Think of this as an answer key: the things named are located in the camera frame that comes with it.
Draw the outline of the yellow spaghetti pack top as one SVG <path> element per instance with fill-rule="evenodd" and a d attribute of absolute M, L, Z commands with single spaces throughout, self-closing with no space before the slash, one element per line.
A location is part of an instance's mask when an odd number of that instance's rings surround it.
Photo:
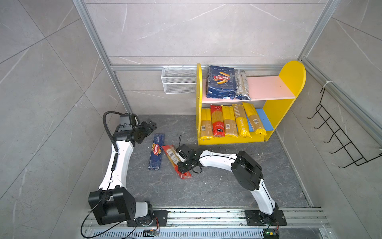
<path fill-rule="evenodd" d="M 201 110 L 200 139 L 213 139 L 211 111 L 209 108 Z"/>

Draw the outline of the red blue spaghetti pack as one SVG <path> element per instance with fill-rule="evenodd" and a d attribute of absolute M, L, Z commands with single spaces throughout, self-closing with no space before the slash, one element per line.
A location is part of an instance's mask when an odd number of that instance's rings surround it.
<path fill-rule="evenodd" d="M 192 175 L 189 172 L 186 173 L 181 173 L 178 167 L 178 163 L 182 162 L 180 159 L 180 156 L 176 152 L 175 146 L 174 145 L 164 145 L 162 146 L 164 152 L 166 153 L 166 156 L 170 160 L 170 163 L 174 167 L 175 171 L 177 174 L 180 176 L 181 179 L 191 179 Z"/>

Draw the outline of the dark label spaghetti pack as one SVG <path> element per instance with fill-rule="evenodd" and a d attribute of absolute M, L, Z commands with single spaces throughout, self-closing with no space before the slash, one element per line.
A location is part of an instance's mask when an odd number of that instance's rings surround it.
<path fill-rule="evenodd" d="M 247 79 L 246 72 L 241 69 L 235 69 L 235 80 L 236 80 L 236 92 L 235 98 L 244 101 L 251 101 L 249 94 L 249 83 Z"/>

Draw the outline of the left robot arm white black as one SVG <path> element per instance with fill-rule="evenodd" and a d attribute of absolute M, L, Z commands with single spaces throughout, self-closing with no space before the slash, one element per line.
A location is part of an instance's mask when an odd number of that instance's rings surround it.
<path fill-rule="evenodd" d="M 89 194 L 88 202 L 99 225 L 136 221 L 149 226 L 154 220 L 150 202 L 138 202 L 127 190 L 127 171 L 136 144 L 141 144 L 156 128 L 151 120 L 140 121 L 135 114 L 114 112 L 120 123 L 110 132 L 106 117 L 102 117 L 105 132 L 111 141 L 111 156 L 106 174 L 97 191 Z"/>

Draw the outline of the blue Barilla pasta bag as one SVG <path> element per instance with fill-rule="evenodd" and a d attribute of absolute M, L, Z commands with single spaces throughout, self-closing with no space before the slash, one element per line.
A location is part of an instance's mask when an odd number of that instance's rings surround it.
<path fill-rule="evenodd" d="M 207 75 L 206 96 L 232 100 L 236 94 L 235 69 L 210 65 Z"/>

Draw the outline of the blue Barilla spaghetti box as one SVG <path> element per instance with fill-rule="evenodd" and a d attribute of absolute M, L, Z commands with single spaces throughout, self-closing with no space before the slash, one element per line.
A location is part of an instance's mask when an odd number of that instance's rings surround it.
<path fill-rule="evenodd" d="M 165 142 L 165 134 L 160 133 L 160 134 L 154 135 L 152 148 L 151 148 L 151 155 L 150 155 L 150 160 L 148 165 L 149 170 L 159 170 L 161 168 L 164 142 Z"/>

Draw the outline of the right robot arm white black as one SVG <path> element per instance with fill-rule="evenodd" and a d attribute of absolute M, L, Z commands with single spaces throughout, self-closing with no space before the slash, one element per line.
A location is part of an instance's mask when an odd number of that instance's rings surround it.
<path fill-rule="evenodd" d="M 177 163 L 181 173 L 193 171 L 195 167 L 215 167 L 234 174 L 240 186 L 251 192 L 258 205 L 257 210 L 244 211 L 247 225 L 287 225 L 283 211 L 268 192 L 262 167 L 246 152 L 223 154 L 204 149 L 194 150 L 185 144 L 178 147 L 176 152 L 181 158 Z"/>

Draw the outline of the yellow spaghetti pack barcode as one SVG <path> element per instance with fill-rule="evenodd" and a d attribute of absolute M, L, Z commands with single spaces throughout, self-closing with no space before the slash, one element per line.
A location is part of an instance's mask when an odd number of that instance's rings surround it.
<path fill-rule="evenodd" d="M 225 136 L 238 137 L 233 106 L 222 106 Z"/>

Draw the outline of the yellow spaghetti pack white lettering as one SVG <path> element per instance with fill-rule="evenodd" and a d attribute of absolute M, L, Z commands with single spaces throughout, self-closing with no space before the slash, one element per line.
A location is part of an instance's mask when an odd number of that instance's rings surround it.
<path fill-rule="evenodd" d="M 246 112 L 243 105 L 233 104 L 235 121 L 237 124 L 238 135 L 244 138 L 251 138 Z"/>

